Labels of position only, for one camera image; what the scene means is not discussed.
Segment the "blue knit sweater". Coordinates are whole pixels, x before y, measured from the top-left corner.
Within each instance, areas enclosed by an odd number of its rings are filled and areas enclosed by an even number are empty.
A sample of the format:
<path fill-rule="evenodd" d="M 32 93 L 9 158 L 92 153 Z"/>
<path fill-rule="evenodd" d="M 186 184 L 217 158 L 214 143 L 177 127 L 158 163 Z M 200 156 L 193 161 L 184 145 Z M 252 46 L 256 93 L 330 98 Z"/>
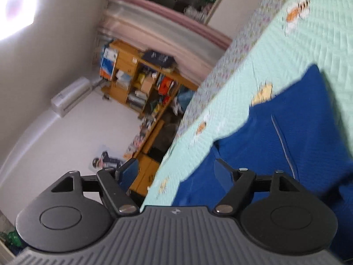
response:
<path fill-rule="evenodd" d="M 248 120 L 213 142 L 195 171 L 180 183 L 173 206 L 214 208 L 231 188 L 221 159 L 259 175 L 281 170 L 330 207 L 338 218 L 331 250 L 352 257 L 352 158 L 334 118 L 329 92 L 317 65 L 271 100 L 252 106 Z"/>

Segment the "pilot boy poster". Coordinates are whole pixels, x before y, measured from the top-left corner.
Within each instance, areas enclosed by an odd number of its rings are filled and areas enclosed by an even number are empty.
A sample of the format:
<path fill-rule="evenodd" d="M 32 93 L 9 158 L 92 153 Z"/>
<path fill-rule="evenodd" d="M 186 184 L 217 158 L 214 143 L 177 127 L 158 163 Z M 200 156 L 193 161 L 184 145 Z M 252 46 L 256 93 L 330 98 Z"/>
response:
<path fill-rule="evenodd" d="M 118 169 L 126 160 L 106 145 L 101 145 L 88 163 L 88 168 L 96 173 L 99 170 Z"/>

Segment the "wooden bookshelf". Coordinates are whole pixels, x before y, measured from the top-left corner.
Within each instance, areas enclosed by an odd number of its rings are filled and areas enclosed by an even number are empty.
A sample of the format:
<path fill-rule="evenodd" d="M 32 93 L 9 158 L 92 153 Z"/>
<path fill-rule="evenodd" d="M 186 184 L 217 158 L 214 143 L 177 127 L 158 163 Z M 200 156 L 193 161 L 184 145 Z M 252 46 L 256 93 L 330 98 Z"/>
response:
<path fill-rule="evenodd" d="M 114 53 L 111 75 L 102 74 L 107 82 L 102 92 L 136 111 L 139 118 L 166 106 L 181 87 L 195 91 L 197 85 L 183 77 L 177 67 L 164 69 L 142 59 L 144 53 L 126 42 L 115 40 L 108 44 Z"/>

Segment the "pink curtain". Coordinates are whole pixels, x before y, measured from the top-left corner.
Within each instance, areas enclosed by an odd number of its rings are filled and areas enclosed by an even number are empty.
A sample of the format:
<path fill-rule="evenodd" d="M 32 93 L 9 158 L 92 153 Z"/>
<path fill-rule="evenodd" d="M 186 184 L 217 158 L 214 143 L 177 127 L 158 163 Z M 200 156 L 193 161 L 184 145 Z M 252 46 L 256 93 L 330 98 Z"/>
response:
<path fill-rule="evenodd" d="M 140 50 L 172 56 L 180 74 L 200 84 L 232 40 L 184 14 L 148 0 L 107 0 L 99 32 Z"/>

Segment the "bee pattern quilted bedspread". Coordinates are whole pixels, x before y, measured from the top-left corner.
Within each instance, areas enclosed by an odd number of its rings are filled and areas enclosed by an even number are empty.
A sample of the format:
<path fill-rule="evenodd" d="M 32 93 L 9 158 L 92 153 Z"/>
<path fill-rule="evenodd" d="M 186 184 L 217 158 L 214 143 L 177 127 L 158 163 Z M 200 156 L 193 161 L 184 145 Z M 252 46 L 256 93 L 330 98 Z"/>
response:
<path fill-rule="evenodd" d="M 352 0 L 261 0 L 189 103 L 145 205 L 169 206 L 213 141 L 238 130 L 265 85 L 278 94 L 311 64 L 325 73 L 352 147 Z"/>

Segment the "white wall air conditioner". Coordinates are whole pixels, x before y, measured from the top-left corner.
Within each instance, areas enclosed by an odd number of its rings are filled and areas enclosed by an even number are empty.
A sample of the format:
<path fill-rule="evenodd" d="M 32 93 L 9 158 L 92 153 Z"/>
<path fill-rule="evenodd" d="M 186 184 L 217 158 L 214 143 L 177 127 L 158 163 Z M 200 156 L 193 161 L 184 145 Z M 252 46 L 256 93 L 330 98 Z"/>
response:
<path fill-rule="evenodd" d="M 80 77 L 51 99 L 51 108 L 60 117 L 64 117 L 76 104 L 85 99 L 92 89 L 91 81 L 86 77 Z"/>

